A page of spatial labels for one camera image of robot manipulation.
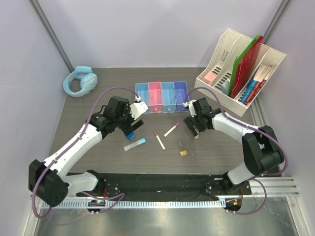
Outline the beige worn eraser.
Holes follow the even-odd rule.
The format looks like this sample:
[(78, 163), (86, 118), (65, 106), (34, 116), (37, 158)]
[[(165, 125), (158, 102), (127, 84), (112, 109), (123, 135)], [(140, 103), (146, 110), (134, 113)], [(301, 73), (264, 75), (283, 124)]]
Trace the beige worn eraser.
[(195, 132), (197, 133), (197, 135), (194, 137), (195, 139), (199, 139), (199, 131), (196, 127), (194, 127)]

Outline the blue pencil sharpener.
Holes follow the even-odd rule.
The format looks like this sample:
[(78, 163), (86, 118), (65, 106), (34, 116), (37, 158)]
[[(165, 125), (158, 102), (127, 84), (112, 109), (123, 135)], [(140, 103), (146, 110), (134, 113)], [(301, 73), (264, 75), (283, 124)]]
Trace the blue pencil sharpener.
[(132, 133), (130, 133), (129, 135), (126, 136), (126, 138), (128, 140), (132, 140), (134, 137), (135, 137), (135, 133), (134, 132), (132, 132)]

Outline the magenta capped white pen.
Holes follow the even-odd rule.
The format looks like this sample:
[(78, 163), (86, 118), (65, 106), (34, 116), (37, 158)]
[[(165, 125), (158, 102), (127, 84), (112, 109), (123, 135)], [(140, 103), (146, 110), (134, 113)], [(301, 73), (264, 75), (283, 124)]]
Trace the magenta capped white pen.
[(167, 137), (173, 130), (175, 130), (180, 125), (179, 122), (177, 122), (174, 126), (172, 126), (164, 135), (163, 137)]

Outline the blue capped white marker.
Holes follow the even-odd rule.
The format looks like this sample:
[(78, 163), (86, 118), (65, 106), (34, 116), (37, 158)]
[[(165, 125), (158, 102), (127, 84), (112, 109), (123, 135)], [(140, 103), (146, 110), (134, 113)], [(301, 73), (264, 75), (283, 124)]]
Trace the blue capped white marker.
[(128, 151), (128, 150), (130, 150), (130, 149), (132, 149), (132, 148), (135, 148), (135, 147), (137, 147), (137, 146), (139, 146), (139, 145), (141, 145), (141, 144), (144, 144), (145, 142), (146, 142), (146, 139), (145, 139), (145, 138), (142, 138), (142, 139), (140, 139), (140, 140), (138, 140), (138, 141), (136, 141), (136, 142), (133, 142), (133, 143), (131, 143), (131, 144), (125, 146), (125, 147), (124, 147), (124, 151)]

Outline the grey eraser sleeve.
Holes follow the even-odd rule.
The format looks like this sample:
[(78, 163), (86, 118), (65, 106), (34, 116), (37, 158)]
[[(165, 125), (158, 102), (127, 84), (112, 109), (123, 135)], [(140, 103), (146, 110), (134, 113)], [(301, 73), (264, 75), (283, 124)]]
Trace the grey eraser sleeve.
[(184, 144), (183, 144), (183, 142), (180, 141), (180, 140), (177, 141), (177, 144), (178, 144), (178, 146), (179, 146), (180, 148), (184, 148), (184, 147), (185, 147)]

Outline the small yellow eraser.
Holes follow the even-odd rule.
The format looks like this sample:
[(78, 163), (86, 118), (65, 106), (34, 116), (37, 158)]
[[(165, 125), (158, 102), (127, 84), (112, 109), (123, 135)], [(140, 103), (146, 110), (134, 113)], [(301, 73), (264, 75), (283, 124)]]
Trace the small yellow eraser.
[(187, 153), (186, 150), (180, 152), (180, 155), (181, 155), (181, 156), (185, 156), (185, 155), (187, 155), (187, 154), (188, 154), (188, 153)]

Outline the brown capped white pen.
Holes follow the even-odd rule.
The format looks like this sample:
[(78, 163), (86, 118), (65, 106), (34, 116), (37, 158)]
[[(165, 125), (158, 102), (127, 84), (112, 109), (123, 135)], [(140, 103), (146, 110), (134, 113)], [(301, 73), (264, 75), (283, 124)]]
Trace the brown capped white pen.
[(155, 130), (154, 130), (154, 135), (155, 135), (155, 137), (156, 137), (157, 141), (159, 142), (159, 144), (160, 144), (161, 148), (165, 151), (165, 150), (166, 150), (166, 148), (165, 148), (164, 144), (162, 143), (162, 141), (161, 141), (161, 139), (160, 139), (160, 137), (159, 137), (158, 133), (157, 133)]

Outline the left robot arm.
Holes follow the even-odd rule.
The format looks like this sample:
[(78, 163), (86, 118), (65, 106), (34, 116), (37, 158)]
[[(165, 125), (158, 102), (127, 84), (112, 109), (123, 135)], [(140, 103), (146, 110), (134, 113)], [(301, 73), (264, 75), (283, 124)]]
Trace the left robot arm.
[(28, 188), (48, 206), (56, 207), (68, 195), (89, 191), (100, 196), (105, 184), (95, 171), (68, 176), (73, 165), (93, 146), (116, 128), (129, 135), (143, 125), (140, 116), (147, 111), (145, 102), (130, 103), (128, 99), (113, 96), (107, 105), (92, 114), (84, 125), (62, 148), (44, 161), (37, 159), (29, 165)]

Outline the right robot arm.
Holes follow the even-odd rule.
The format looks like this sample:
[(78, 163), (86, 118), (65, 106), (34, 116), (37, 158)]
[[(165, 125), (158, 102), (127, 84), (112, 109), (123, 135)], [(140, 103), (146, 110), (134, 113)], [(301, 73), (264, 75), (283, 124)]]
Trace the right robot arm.
[(222, 188), (234, 194), (246, 181), (284, 162), (274, 130), (270, 126), (250, 126), (226, 113), (221, 107), (212, 109), (206, 98), (185, 101), (190, 115), (184, 123), (193, 136), (206, 130), (223, 132), (242, 145), (243, 162), (222, 176)]

